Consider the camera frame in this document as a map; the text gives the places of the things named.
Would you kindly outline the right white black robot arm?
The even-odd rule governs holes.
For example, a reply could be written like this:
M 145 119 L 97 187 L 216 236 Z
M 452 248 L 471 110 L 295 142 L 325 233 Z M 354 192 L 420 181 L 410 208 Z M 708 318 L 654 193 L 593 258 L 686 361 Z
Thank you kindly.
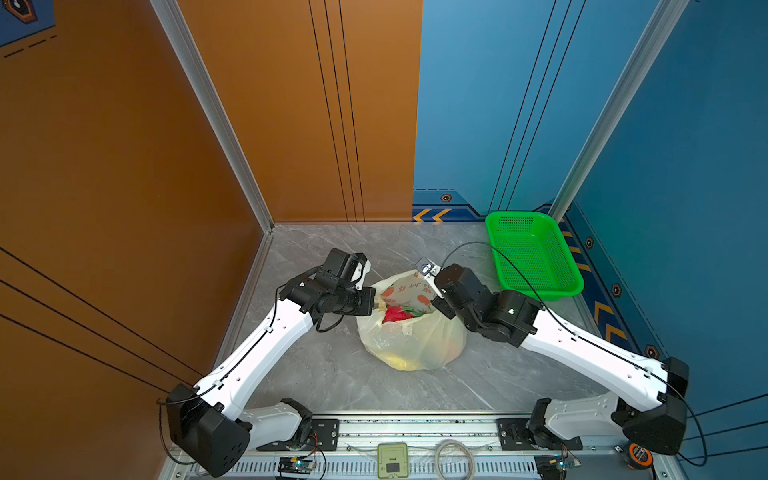
M 659 361 L 613 345 L 514 290 L 491 292 L 468 268 L 422 261 L 418 273 L 446 317 L 484 338 L 556 360 L 606 388 L 580 400 L 538 400 L 526 424 L 530 443 L 545 450 L 582 445 L 584 437 L 633 442 L 675 455 L 687 428 L 688 365 Z

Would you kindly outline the green plastic mesh basket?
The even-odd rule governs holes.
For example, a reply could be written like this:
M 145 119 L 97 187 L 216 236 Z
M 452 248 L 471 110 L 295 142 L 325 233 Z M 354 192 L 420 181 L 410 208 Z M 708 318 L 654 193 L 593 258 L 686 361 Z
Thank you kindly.
M 546 302 L 582 292 L 584 280 L 552 217 L 497 211 L 486 217 L 485 225 L 502 289 Z

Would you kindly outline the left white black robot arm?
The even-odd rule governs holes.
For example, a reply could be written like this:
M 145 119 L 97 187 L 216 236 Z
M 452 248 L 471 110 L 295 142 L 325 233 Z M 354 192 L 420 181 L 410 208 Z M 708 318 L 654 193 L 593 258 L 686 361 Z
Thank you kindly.
M 171 441 L 214 478 L 229 472 L 243 454 L 272 443 L 302 449 L 311 440 L 312 414 L 283 399 L 252 412 L 252 394 L 287 350 L 323 317 L 371 314 L 375 290 L 364 284 L 370 262 L 362 253 L 332 249 L 320 266 L 276 290 L 260 325 L 228 358 L 195 385 L 177 385 L 160 403 L 161 424 Z

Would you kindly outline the yellow translucent plastic bag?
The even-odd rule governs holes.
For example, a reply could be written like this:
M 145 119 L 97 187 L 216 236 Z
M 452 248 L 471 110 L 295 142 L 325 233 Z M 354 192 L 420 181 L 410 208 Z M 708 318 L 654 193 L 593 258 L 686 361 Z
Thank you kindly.
M 447 318 L 432 305 L 436 294 L 417 271 L 381 280 L 373 288 L 372 313 L 356 319 L 359 337 L 371 355 L 382 362 L 384 356 L 399 356 L 417 364 L 414 371 L 419 371 L 440 369 L 463 353 L 466 328 L 459 319 Z M 389 306 L 409 307 L 423 315 L 383 324 Z

